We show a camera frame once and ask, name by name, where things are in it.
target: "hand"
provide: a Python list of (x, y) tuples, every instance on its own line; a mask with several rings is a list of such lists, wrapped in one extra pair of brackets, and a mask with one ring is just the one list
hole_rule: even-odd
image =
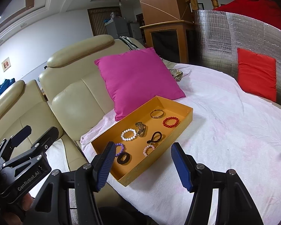
[[(31, 204), (33, 202), (33, 198), (31, 197), (31, 195), (29, 193), (27, 193), (22, 200), (22, 208), (24, 211), (28, 211), (28, 209), (30, 208)], [(8, 223), (8, 225), (21, 225), (22, 222), (20, 220), (20, 218), (10, 212), (7, 212), (3, 215), (5, 221)]]

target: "ceiling vent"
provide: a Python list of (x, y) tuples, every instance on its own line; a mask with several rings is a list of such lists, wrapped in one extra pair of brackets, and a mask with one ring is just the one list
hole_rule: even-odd
[(2, 44), (3, 40), (0, 40), (0, 44)]
[(20, 26), (21, 26), (21, 28), (24, 28), (26, 25), (27, 25), (27, 23), (23, 23)]

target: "white beaded bracelet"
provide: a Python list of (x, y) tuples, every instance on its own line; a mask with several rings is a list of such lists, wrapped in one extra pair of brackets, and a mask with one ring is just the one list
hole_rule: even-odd
[[(132, 131), (132, 132), (134, 133), (134, 136), (131, 137), (131, 138), (125, 138), (125, 137), (124, 137), (124, 134), (127, 133), (127, 132), (129, 132), (129, 131)], [(137, 136), (137, 133), (136, 133), (136, 130), (135, 130), (135, 129), (126, 129), (126, 130), (124, 130), (124, 132), (122, 132), (121, 138), (122, 138), (122, 140), (124, 140), (124, 141), (131, 141), (131, 140), (134, 140), (136, 136)]]
[(152, 147), (153, 150), (155, 149), (154, 145), (150, 144), (150, 145), (146, 146), (143, 150), (143, 154), (145, 155), (145, 157), (148, 155), (146, 152), (147, 152), (147, 149), (149, 149), (150, 147)]

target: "red pillow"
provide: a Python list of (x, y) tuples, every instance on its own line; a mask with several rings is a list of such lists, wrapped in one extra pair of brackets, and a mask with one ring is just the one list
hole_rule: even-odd
[(271, 0), (234, 0), (214, 10), (258, 19), (281, 30), (281, 9)]
[(241, 89), (276, 102), (276, 59), (241, 48), (237, 53)]

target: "white blanket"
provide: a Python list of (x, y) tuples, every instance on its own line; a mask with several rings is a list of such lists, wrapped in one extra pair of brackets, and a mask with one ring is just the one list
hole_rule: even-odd
[[(46, 151), (48, 163), (53, 170), (59, 169), (62, 173), (69, 172), (69, 166), (67, 162), (66, 150), (62, 139), (55, 141), (50, 148)], [(47, 180), (48, 174), (44, 177), (36, 186), (34, 186), (30, 191), (32, 197), (36, 197), (37, 193), (40, 191), (41, 187)]]
[[(184, 77), (178, 82), (186, 98), (177, 102), (194, 109), (193, 121), (176, 141), (186, 154), (211, 170), (233, 168), (250, 192), (265, 225), (281, 220), (281, 109), (241, 90), (230, 76), (204, 67), (177, 64)], [(82, 136), (89, 162), (90, 143), (115, 124), (112, 110)], [(170, 148), (127, 187), (110, 174), (108, 183), (158, 224), (184, 224), (193, 194), (182, 186)], [(209, 224), (215, 223), (214, 190)]]

